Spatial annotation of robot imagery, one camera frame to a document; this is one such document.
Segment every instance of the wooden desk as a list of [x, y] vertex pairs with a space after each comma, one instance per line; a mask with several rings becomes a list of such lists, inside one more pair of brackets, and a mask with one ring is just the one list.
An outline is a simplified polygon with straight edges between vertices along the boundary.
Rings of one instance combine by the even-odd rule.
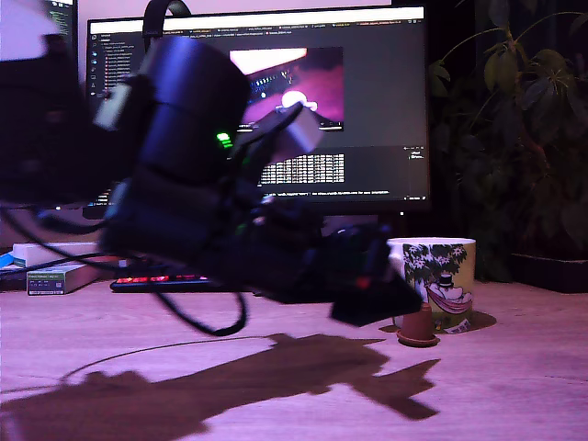
[[[237, 315], [229, 294], [175, 297], [217, 327]], [[3, 441], [586, 439], [587, 295], [477, 285], [497, 323], [426, 349], [391, 321], [247, 299], [249, 325], [217, 340], [107, 283], [0, 294]]]

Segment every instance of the ceramic mug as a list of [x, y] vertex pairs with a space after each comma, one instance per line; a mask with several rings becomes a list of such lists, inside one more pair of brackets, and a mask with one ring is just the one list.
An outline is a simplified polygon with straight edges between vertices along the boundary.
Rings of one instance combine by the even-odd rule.
[[[471, 327], [476, 241], [437, 237], [388, 240], [390, 261], [428, 302], [437, 331], [460, 334]], [[394, 317], [402, 328], [402, 317]]]

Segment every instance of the cable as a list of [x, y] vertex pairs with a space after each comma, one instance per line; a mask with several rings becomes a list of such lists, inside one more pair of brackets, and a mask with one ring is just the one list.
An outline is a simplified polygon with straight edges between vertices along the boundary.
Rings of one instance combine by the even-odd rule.
[[[39, 237], [37, 237], [32, 232], [29, 232], [26, 228], [23, 228], [12, 217], [12, 215], [9, 213], [9, 211], [5, 208], [0, 208], [0, 218], [3, 221], [5, 221], [8, 225], [10, 225], [16, 232], [23, 235], [24, 237], [26, 237], [30, 241], [37, 243], [38, 245], [42, 246], [43, 248], [45, 248], [55, 254], [63, 255], [66, 259], [68, 259], [68, 261], [80, 262], [80, 263], [88, 265], [88, 266], [93, 266], [93, 267], [96, 267], [99, 269], [106, 269], [108, 271], [120, 271], [120, 269], [123, 269], [123, 268], [120, 268], [119, 266], [107, 265], [107, 264], [102, 264], [99, 262], [92, 262], [90, 260], [85, 260], [83, 257], [66, 253], [66, 252], [60, 250], [59, 248], [56, 248], [54, 246], [43, 243], [43, 241]], [[192, 319], [189, 315], [187, 315], [185, 312], [180, 310], [175, 305], [173, 300], [171, 300], [170, 298], [165, 296], [165, 294], [163, 292], [160, 292], [156, 289], [155, 284], [153, 284], [152, 294], [154, 294], [155, 297], [157, 297], [157, 299], [159, 299], [159, 301], [161, 301], [163, 303], [163, 305], [168, 310], [170, 310], [175, 316], [177, 316], [180, 320], [187, 323], [189, 326], [201, 331], [204, 334], [212, 335], [215, 337], [224, 337], [227, 335], [233, 335], [233, 334], [236, 334], [239, 331], [241, 331], [245, 327], [245, 325], [247, 324], [247, 305], [245, 303], [243, 293], [241, 293], [241, 292], [235, 293], [237, 296], [237, 301], [239, 302], [239, 305], [241, 308], [239, 320], [237, 320], [237, 322], [235, 322], [235, 324], [233, 324], [232, 326], [229, 326], [228, 328], [222, 328], [222, 329], [219, 329], [216, 331], [213, 330], [212, 328], [208, 327], [206, 324]]]
[[197, 329], [198, 331], [201, 331], [204, 334], [212, 335], [214, 337], [226, 337], [228, 335], [237, 334], [247, 324], [247, 304], [245, 303], [245, 298], [243, 297], [242, 292], [234, 293], [237, 296], [237, 301], [239, 302], [239, 306], [241, 309], [239, 320], [237, 320], [237, 322], [235, 322], [232, 326], [229, 326], [228, 328], [222, 328], [215, 331], [214, 329], [208, 327], [206, 324], [193, 319], [185, 312], [180, 310], [172, 299], [170, 299], [163, 292], [158, 291], [155, 288], [156, 286], [155, 284], [153, 284], [152, 294], [155, 295], [155, 297], [159, 301], [161, 301], [169, 311], [171, 311], [182, 322], [185, 322], [189, 326]]
[[53, 213], [46, 209], [34, 209], [32, 210], [39, 225], [53, 232], [61, 232], [64, 234], [83, 236], [97, 232], [107, 225], [105, 220], [92, 225], [82, 225], [80, 223], [71, 222], [69, 220], [62, 219], [55, 216]]
[[[92, 257], [103, 257], [103, 256], [107, 256], [107, 255], [109, 255], [109, 254], [88, 253], [88, 254], [77, 255], [76, 258], [90, 259]], [[2, 280], [2, 277], [4, 277], [4, 276], [13, 276], [14, 274], [27, 273], [28, 271], [39, 271], [40, 269], [50, 268], [52, 266], [61, 265], [61, 264], [66, 264], [68, 262], [72, 262], [73, 260], [74, 259], [70, 259], [69, 257], [65, 257], [63, 259], [53, 260], [53, 261], [47, 262], [45, 264], [38, 264], [38, 265], [26, 266], [24, 268], [11, 269], [11, 270], [4, 271], [4, 272], [0, 273], [0, 280]]]
[[[38, 236], [36, 236], [34, 233], [30, 232], [29, 230], [27, 230], [26, 228], [24, 228], [23, 226], [21, 226], [17, 220], [15, 220], [15, 218], [12, 216], [12, 214], [10, 214], [8, 209], [5, 208], [0, 208], [0, 218], [5, 221], [8, 225], [10, 225], [10, 227], [15, 230], [17, 233], [19, 233], [20, 235], [24, 236], [26, 239], [42, 246], [43, 248], [45, 248], [46, 250], [49, 250], [55, 254], [58, 255], [62, 255], [63, 257], [66, 257], [68, 259], [70, 259], [70, 261], [72, 262], [79, 262], [80, 264], [84, 264], [84, 265], [88, 265], [88, 266], [93, 266], [94, 268], [98, 268], [98, 269], [103, 269], [103, 270], [107, 270], [107, 271], [120, 271], [121, 269], [124, 270], [132, 270], [132, 269], [136, 269], [136, 267], [123, 267], [123, 266], [114, 266], [114, 265], [109, 265], [109, 264], [103, 264], [100, 262], [93, 262], [91, 260], [85, 260], [84, 258], [81, 258], [77, 255], [74, 254], [70, 254], [67, 253], [63, 250], [60, 250], [59, 248], [49, 245], [47, 243], [44, 243]], [[143, 269], [161, 269], [160, 268], [143, 268]]]

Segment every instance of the small clay pot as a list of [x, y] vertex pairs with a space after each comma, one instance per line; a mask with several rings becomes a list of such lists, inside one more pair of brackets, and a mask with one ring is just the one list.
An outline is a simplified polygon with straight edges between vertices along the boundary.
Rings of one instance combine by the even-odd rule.
[[423, 303], [421, 310], [407, 314], [402, 319], [402, 328], [396, 333], [398, 341], [413, 347], [435, 346], [439, 339], [433, 334], [433, 311], [431, 305]]

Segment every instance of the computer monitor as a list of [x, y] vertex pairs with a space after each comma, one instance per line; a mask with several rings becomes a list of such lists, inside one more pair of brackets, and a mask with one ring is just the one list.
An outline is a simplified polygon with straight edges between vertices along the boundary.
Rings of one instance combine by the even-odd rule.
[[44, 0], [45, 7], [52, 20], [59, 26], [70, 53], [77, 65], [77, 4], [78, 0]]
[[[144, 56], [141, 18], [89, 20], [86, 90], [105, 93]], [[304, 198], [323, 214], [380, 214], [429, 202], [423, 6], [168, 17], [164, 34], [199, 39], [231, 57], [252, 94], [241, 131], [303, 101], [320, 128], [312, 154], [268, 166], [259, 186]], [[104, 207], [107, 194], [95, 204]]]

